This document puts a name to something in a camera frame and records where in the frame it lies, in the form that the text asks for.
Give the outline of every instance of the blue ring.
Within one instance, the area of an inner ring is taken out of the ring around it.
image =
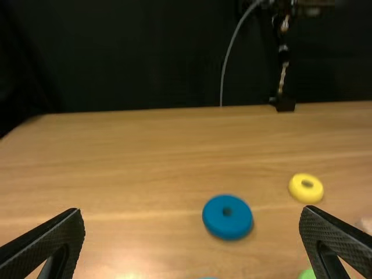
[[[202,216],[208,231],[224,240],[240,239],[253,227],[251,209],[242,199],[232,195],[212,198],[204,206]]]

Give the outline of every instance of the black base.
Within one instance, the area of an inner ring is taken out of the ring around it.
[[[277,112],[294,112],[296,108],[296,100],[286,96],[282,96],[270,103],[275,106]]]

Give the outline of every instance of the yellow ring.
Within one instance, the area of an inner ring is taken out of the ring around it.
[[[323,184],[320,180],[306,173],[294,175],[288,188],[291,195],[303,203],[320,202],[324,195]]]

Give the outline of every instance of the black curtain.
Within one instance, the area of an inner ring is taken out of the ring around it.
[[[16,122],[39,112],[219,103],[241,1],[0,1],[8,24],[0,27],[0,103],[26,103],[16,105],[26,111]],[[287,81],[299,101],[370,99],[372,9],[359,2],[353,11],[326,11],[291,28]],[[262,32],[261,15],[245,22],[232,49],[225,105],[266,103],[276,86],[269,75],[277,71],[275,55],[266,52],[276,49],[267,46],[271,34]],[[11,113],[3,107],[0,113]]]

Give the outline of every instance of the cable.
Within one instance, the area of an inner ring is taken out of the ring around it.
[[[227,65],[227,60],[228,60],[228,57],[230,55],[230,52],[231,52],[231,48],[233,47],[233,44],[234,44],[234,41],[235,41],[235,38],[237,37],[238,35],[238,32],[239,32],[239,29],[240,27],[242,26],[244,20],[253,12],[254,9],[256,9],[256,7],[258,5],[260,5],[262,2],[264,2],[266,0],[256,0],[255,2],[253,2],[249,7],[248,9],[244,12],[243,16],[241,17],[241,19],[239,20],[238,22],[238,25],[237,27],[235,28],[235,31],[231,37],[231,40],[230,40],[230,44],[228,45],[228,48],[227,48],[227,52],[226,52],[226,56],[225,56],[225,59],[223,60],[223,66],[222,66],[222,72],[221,72],[221,86],[220,86],[220,106],[222,106],[223,104],[223,82],[224,82],[224,78],[225,78],[225,72],[226,72],[226,65]]]

